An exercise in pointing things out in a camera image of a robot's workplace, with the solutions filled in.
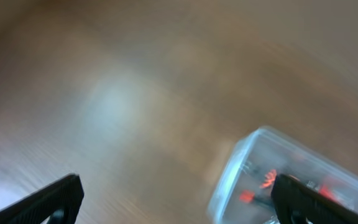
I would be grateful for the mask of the clear plastic container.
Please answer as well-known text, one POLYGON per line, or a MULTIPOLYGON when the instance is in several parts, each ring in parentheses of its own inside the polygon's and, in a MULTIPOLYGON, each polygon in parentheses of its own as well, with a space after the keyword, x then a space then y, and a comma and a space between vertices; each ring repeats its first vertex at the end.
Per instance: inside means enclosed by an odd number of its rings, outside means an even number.
MULTIPOLYGON (((238 172, 247 162, 299 167, 298 180, 332 178, 340 181, 334 193, 342 206, 358 213, 358 176, 322 155, 270 127, 261 127, 241 139, 211 197, 208 213, 214 223, 278 223, 274 207, 259 206, 239 200, 243 189, 238 172)), ((271 188, 252 191, 270 197, 271 188)))

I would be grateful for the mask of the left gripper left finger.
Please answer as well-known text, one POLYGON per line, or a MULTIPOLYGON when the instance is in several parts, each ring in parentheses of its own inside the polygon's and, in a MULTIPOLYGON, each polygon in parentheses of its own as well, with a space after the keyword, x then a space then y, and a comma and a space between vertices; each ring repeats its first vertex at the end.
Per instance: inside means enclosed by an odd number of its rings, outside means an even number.
POLYGON ((68 174, 0 210, 0 224, 75 224, 84 198, 78 174, 68 174))

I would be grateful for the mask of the orange black needle-nose pliers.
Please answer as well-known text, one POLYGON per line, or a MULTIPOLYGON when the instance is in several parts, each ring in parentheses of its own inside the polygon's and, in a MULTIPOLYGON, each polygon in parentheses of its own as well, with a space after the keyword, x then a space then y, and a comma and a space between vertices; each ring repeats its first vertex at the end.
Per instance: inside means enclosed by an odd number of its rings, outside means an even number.
POLYGON ((271 188, 280 174, 292 175, 298 179, 300 171, 295 166, 247 162, 239 169, 238 180, 243 189, 258 192, 271 188))

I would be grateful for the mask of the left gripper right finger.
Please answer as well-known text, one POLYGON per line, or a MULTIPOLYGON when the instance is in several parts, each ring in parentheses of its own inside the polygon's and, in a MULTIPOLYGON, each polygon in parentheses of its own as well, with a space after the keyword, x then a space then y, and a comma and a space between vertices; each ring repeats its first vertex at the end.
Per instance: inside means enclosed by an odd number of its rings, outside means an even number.
POLYGON ((358 224, 358 214, 293 177, 276 176, 271 199, 280 224, 358 224))

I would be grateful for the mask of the red handled pruning shears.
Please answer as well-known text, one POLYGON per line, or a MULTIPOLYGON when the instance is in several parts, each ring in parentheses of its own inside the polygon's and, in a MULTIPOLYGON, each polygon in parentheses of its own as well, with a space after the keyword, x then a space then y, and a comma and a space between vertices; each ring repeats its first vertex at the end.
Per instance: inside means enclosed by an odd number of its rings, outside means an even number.
POLYGON ((332 200, 333 202, 339 202, 339 199, 334 193, 334 188, 340 181, 332 178, 325 178, 320 180, 307 180, 306 186, 313 189, 320 195, 332 200))

